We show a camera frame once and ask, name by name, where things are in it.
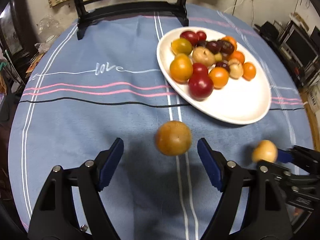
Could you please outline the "pale yellow round pear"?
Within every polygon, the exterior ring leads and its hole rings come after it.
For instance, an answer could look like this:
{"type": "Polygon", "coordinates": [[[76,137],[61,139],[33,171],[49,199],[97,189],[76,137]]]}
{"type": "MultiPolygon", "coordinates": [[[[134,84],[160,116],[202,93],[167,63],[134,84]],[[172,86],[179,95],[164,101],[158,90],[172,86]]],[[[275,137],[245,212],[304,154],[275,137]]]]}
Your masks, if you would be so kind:
{"type": "Polygon", "coordinates": [[[265,160],[275,163],[278,157],[278,149],[276,145],[269,140],[262,140],[252,153],[252,161],[254,163],[265,160]]]}

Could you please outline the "small tan fruit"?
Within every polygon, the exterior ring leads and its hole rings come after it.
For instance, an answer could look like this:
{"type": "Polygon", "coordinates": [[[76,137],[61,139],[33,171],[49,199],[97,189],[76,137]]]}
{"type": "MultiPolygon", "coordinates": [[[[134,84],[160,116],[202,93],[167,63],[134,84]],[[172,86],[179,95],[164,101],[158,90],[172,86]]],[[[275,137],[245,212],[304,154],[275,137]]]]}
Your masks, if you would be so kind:
{"type": "Polygon", "coordinates": [[[244,74],[242,63],[237,59],[231,59],[228,61],[229,76],[233,79],[239,79],[244,74]]]}

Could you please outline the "large tan pear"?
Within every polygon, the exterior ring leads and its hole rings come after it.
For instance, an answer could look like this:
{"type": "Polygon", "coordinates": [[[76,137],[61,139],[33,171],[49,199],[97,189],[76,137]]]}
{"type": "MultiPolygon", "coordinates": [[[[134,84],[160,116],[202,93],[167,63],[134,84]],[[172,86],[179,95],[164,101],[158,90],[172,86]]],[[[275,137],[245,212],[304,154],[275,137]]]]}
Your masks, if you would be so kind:
{"type": "Polygon", "coordinates": [[[180,121],[164,123],[156,132],[155,144],[159,152],[166,156],[185,154],[192,145],[190,128],[180,121]]]}

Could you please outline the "large dark red apple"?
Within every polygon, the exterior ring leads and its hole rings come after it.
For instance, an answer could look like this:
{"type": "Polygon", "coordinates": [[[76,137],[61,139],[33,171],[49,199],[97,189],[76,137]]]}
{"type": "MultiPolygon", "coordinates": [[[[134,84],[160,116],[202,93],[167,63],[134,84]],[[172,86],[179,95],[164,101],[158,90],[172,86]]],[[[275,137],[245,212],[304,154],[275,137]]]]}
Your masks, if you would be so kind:
{"type": "Polygon", "coordinates": [[[190,96],[196,100],[204,100],[213,91],[213,82],[208,75],[194,74],[188,81],[190,96]]]}

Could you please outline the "small yellow fruit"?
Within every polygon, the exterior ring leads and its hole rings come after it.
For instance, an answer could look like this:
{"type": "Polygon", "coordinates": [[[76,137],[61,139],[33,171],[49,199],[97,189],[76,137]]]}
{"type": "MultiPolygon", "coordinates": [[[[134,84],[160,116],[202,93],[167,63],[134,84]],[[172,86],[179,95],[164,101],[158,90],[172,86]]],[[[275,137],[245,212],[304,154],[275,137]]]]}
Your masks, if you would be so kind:
{"type": "Polygon", "coordinates": [[[222,56],[221,53],[215,54],[214,57],[215,57],[215,61],[216,61],[216,62],[220,62],[220,61],[223,60],[223,56],[222,56]]]}

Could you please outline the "dark brown passion fruit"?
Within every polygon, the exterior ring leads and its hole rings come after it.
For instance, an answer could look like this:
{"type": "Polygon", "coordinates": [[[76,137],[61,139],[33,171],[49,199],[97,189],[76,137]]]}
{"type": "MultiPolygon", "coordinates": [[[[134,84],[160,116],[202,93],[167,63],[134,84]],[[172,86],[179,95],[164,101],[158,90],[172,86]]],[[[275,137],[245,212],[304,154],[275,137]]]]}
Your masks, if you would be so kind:
{"type": "Polygon", "coordinates": [[[231,55],[235,51],[235,46],[227,40],[218,40],[220,53],[231,55]]]}

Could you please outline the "red tomato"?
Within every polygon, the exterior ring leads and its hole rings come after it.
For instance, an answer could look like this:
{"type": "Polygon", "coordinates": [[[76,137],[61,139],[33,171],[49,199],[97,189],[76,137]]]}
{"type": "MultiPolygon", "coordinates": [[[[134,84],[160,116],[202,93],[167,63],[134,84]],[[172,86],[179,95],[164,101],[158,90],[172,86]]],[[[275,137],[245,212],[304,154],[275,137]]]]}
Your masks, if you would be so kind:
{"type": "Polygon", "coordinates": [[[180,34],[180,38],[184,38],[184,39],[188,40],[193,47],[195,47],[200,40],[197,33],[193,32],[191,30],[187,30],[187,31],[182,32],[180,34]]]}
{"type": "Polygon", "coordinates": [[[208,68],[201,63],[194,63],[193,64],[193,74],[199,75],[208,75],[208,68]]]}

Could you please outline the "dark purple plum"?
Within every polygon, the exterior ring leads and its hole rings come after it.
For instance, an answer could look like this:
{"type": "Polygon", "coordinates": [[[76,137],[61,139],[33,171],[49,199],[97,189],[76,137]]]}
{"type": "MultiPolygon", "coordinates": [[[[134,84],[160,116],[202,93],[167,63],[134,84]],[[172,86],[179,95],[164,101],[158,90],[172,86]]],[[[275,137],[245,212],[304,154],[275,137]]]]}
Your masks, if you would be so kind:
{"type": "Polygon", "coordinates": [[[206,48],[213,54],[217,54],[221,50],[221,43],[219,41],[208,41],[206,43],[206,48]]]}

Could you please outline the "orange yellow persimmon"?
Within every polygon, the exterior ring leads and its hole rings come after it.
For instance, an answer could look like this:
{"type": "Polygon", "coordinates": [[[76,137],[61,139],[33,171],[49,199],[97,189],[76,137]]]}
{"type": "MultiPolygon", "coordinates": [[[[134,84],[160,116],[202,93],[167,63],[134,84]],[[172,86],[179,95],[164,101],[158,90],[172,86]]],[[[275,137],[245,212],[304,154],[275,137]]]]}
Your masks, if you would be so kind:
{"type": "Polygon", "coordinates": [[[193,64],[185,54],[178,54],[170,64],[170,76],[178,83],[186,83],[193,74],[193,64]]]}

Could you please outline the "red tomato front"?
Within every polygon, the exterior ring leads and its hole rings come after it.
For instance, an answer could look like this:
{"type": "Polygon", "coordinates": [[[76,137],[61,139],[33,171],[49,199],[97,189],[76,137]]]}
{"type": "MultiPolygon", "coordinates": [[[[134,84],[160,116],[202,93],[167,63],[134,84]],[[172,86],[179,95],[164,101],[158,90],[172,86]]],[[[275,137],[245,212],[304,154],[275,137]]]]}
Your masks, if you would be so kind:
{"type": "Polygon", "coordinates": [[[187,30],[187,31],[182,32],[180,34],[180,38],[184,38],[184,39],[188,40],[193,47],[195,47],[200,40],[197,33],[193,32],[191,30],[187,30]]]}

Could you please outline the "white round plate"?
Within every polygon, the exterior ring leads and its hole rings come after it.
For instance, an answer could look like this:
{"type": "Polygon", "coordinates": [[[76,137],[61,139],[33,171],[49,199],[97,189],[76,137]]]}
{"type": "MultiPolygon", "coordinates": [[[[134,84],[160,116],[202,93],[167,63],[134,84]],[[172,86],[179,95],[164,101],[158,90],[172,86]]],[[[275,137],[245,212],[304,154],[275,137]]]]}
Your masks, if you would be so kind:
{"type": "Polygon", "coordinates": [[[208,98],[198,101],[191,97],[187,84],[177,83],[170,76],[169,67],[175,57],[170,48],[171,42],[179,38],[183,31],[201,29],[210,40],[225,36],[221,32],[208,28],[180,27],[172,29],[159,39],[156,52],[157,61],[168,84],[185,101],[217,120],[237,125],[252,124],[261,120],[271,107],[271,87],[258,57],[245,46],[243,41],[237,41],[238,50],[244,54],[247,61],[256,67],[256,76],[251,81],[242,77],[238,80],[230,79],[224,88],[215,89],[208,98]]]}

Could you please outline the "orange tangerine back right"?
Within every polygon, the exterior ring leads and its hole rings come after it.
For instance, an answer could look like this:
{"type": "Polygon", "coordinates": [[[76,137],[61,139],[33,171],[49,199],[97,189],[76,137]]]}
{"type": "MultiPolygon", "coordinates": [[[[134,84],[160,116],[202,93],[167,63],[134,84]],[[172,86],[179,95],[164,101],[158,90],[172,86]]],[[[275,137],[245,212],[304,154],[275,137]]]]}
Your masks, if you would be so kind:
{"type": "Polygon", "coordinates": [[[256,76],[256,67],[253,63],[251,62],[245,62],[243,65],[243,78],[246,79],[247,81],[251,81],[255,78],[256,76]]]}

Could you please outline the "orange tangerine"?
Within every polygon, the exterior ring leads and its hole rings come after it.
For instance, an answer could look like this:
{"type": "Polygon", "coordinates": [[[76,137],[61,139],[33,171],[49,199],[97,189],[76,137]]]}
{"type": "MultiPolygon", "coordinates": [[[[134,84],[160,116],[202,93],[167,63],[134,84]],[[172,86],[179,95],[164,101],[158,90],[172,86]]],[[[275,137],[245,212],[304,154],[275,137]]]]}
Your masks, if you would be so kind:
{"type": "Polygon", "coordinates": [[[241,64],[245,62],[245,56],[242,52],[235,50],[229,57],[228,60],[237,59],[241,64]]]}
{"type": "Polygon", "coordinates": [[[243,65],[243,78],[246,79],[247,81],[251,81],[255,78],[256,76],[256,67],[253,63],[251,62],[245,62],[243,65]]]}

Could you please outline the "black desk shelf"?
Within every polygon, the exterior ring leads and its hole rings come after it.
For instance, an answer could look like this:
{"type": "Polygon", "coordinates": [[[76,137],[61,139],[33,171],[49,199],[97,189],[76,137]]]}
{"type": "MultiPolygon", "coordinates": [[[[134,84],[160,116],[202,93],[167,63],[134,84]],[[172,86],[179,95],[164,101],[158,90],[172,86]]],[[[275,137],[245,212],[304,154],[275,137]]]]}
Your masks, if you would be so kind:
{"type": "Polygon", "coordinates": [[[279,31],[270,22],[254,25],[254,30],[265,40],[283,63],[296,87],[309,87],[319,77],[319,47],[307,32],[292,20],[279,31]]]}

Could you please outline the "blue striped tablecloth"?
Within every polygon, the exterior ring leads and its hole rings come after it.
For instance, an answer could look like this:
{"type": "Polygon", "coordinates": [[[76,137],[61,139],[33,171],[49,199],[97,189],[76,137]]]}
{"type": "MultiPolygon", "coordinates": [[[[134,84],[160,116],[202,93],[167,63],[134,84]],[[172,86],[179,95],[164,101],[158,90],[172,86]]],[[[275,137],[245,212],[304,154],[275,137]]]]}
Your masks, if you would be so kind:
{"type": "Polygon", "coordinates": [[[200,239],[220,199],[196,146],[178,157],[157,151],[154,136],[170,120],[184,122],[193,140],[241,166],[267,139],[277,147],[313,146],[309,121],[285,67],[245,22],[220,11],[188,5],[189,24],[234,37],[262,65],[272,104],[259,122],[221,122],[174,93],[156,58],[159,39],[180,27],[175,17],[136,16],[101,21],[84,38],[71,25],[32,73],[11,127],[9,177],[25,229],[49,172],[74,168],[110,148],[125,151],[110,185],[100,194],[121,239],[200,239]]]}

